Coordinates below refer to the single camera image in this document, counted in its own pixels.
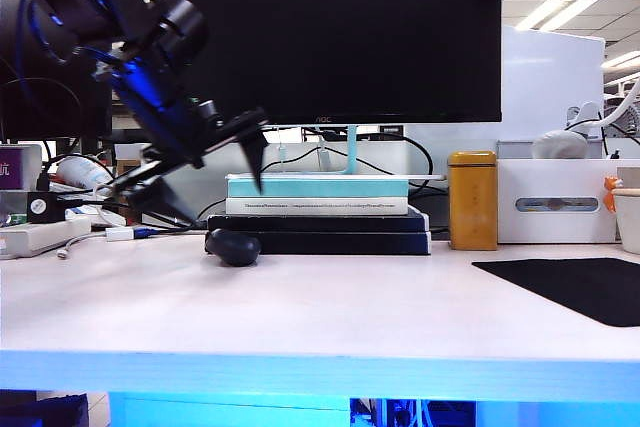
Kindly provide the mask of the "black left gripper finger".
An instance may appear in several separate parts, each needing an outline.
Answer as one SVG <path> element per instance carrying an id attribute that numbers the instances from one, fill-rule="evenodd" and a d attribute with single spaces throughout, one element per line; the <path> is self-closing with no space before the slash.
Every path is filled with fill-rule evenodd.
<path id="1" fill-rule="evenodd" d="M 163 179 L 149 179 L 127 190 L 129 205 L 140 212 L 155 213 L 194 224 L 197 214 Z"/>
<path id="2" fill-rule="evenodd" d="M 258 192 L 263 191 L 262 169 L 264 149 L 268 145 L 260 128 L 238 138 Z"/>

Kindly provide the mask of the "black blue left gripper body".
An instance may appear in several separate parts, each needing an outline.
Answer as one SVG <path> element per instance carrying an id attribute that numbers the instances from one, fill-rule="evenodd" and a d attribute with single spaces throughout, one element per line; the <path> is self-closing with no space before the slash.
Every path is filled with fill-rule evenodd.
<path id="1" fill-rule="evenodd" d="M 202 168 L 206 155 L 267 123 L 261 108 L 229 119 L 204 113 L 168 65 L 149 55 L 107 56 L 96 63 L 95 78 L 111 84 L 151 140 L 151 162 L 116 180 L 118 193 L 186 164 Z"/>

